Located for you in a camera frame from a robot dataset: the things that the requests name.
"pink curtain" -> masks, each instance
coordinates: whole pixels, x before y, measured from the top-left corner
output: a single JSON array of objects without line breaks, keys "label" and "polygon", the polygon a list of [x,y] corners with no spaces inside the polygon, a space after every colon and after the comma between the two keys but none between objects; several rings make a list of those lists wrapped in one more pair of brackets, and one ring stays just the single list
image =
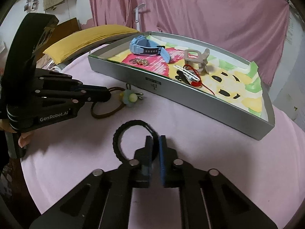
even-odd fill
[{"label": "pink curtain", "polygon": [[135,28],[133,9],[142,2],[142,31],[179,34],[224,48],[255,61],[262,80],[272,84],[288,26],[287,0],[90,0],[94,24]]}]

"wooden board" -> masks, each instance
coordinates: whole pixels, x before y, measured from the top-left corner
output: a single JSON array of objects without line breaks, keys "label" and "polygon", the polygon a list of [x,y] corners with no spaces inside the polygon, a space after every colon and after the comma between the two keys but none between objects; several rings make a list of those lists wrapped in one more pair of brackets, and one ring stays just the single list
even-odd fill
[{"label": "wooden board", "polygon": [[38,51],[36,55],[36,59],[39,60],[42,58],[43,51],[47,49],[49,46],[53,45],[54,43],[60,41],[61,39],[80,31],[78,22],[76,18],[72,18],[68,21],[65,21],[61,24],[58,24],[57,27],[54,29],[51,37],[49,38],[48,42],[45,43]]}]

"black hair tie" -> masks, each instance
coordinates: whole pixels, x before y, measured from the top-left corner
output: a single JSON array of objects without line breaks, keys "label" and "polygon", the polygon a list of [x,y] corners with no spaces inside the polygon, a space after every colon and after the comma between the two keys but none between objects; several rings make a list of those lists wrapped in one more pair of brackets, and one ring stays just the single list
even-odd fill
[{"label": "black hair tie", "polygon": [[152,127],[150,125],[148,125],[146,122],[141,121],[141,120],[133,120],[133,121],[128,121],[126,123],[124,123],[123,125],[121,125],[114,133],[113,135],[113,150],[114,153],[116,155],[116,157],[122,162],[127,162],[129,161],[123,154],[121,147],[119,146],[118,142],[119,142],[119,137],[122,133],[124,133],[128,128],[132,127],[132,126],[142,126],[144,128],[146,128],[147,131],[149,131],[149,133],[152,135],[153,137],[153,146],[152,146],[152,160],[154,160],[158,153],[159,153],[159,137],[158,134],[156,133],[156,131],[154,129],[152,129]]}]

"blue watch band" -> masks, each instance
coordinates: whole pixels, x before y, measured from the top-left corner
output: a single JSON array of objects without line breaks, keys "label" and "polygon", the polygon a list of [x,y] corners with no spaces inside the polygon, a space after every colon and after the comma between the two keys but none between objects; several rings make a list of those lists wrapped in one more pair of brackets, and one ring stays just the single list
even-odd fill
[{"label": "blue watch band", "polygon": [[170,55],[165,50],[164,46],[158,45],[152,40],[146,39],[145,36],[140,35],[130,42],[129,49],[134,54],[143,55],[156,55],[160,54],[165,62],[168,64],[170,62]]}]

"metal clip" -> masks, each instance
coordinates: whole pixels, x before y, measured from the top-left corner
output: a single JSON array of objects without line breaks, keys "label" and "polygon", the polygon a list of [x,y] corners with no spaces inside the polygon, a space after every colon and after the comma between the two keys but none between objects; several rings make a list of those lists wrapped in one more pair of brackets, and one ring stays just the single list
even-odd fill
[{"label": "metal clip", "polygon": [[184,68],[182,68],[179,65],[174,65],[175,68],[177,68],[178,70],[181,70],[183,72],[183,74],[191,81],[192,79],[195,81],[200,81],[199,77],[196,76],[195,74],[191,73],[189,70],[186,70]]},{"label": "metal clip", "polygon": [[136,25],[137,25],[137,30],[139,32],[141,32],[141,30],[140,30],[140,21],[139,21],[139,9],[143,8],[144,6],[145,6],[145,3],[141,3],[139,6],[137,6],[134,9],[134,12],[135,12],[135,22],[136,22]]}]

